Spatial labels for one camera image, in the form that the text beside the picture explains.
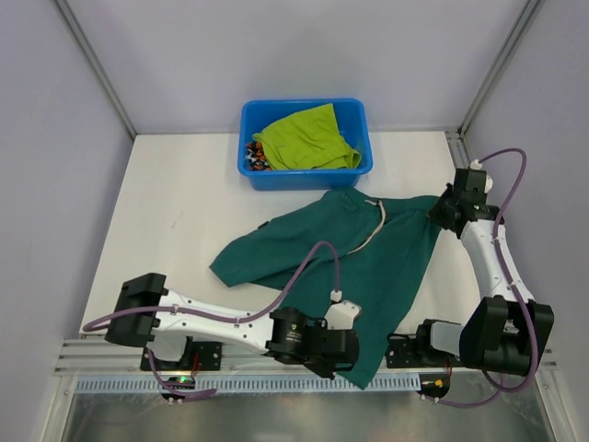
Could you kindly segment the dark green shorts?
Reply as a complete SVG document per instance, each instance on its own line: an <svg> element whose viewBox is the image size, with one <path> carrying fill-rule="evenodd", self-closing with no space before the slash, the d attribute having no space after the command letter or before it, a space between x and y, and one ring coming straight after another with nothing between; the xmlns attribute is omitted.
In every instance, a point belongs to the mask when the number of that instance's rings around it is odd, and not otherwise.
<svg viewBox="0 0 589 442"><path fill-rule="evenodd" d="M345 378L360 389L372 381L387 336L410 311L433 254L440 228L427 216L436 199L377 199L354 188L275 217L230 242L210 266L226 286L245 283L282 290L313 246L322 246L282 304L323 316L338 287L358 305L354 323L360 352Z"/></svg>

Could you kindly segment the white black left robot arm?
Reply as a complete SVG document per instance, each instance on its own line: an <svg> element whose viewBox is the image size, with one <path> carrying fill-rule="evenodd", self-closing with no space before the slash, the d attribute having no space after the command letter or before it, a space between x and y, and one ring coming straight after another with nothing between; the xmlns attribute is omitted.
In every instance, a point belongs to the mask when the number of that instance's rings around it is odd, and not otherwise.
<svg viewBox="0 0 589 442"><path fill-rule="evenodd" d="M322 318L297 308L263 313L221 308L165 287L166 277L147 273L124 282L106 332L109 343L147 348L164 362L178 362L189 342L240 346L283 365L300 365L322 378L350 371L358 361L353 324L357 305L343 300Z"/></svg>

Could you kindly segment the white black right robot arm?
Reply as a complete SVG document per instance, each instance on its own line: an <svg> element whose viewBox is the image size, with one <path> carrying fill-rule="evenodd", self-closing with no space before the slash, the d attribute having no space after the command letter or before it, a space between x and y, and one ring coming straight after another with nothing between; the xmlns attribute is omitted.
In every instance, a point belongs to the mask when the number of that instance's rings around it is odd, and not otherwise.
<svg viewBox="0 0 589 442"><path fill-rule="evenodd" d="M428 213L467 251L481 301L464 325L425 320L417 329L416 350L425 364L455 359L467 368L525 377L543 355L554 313L521 281L500 209L487 203L490 188L484 170L457 169Z"/></svg>

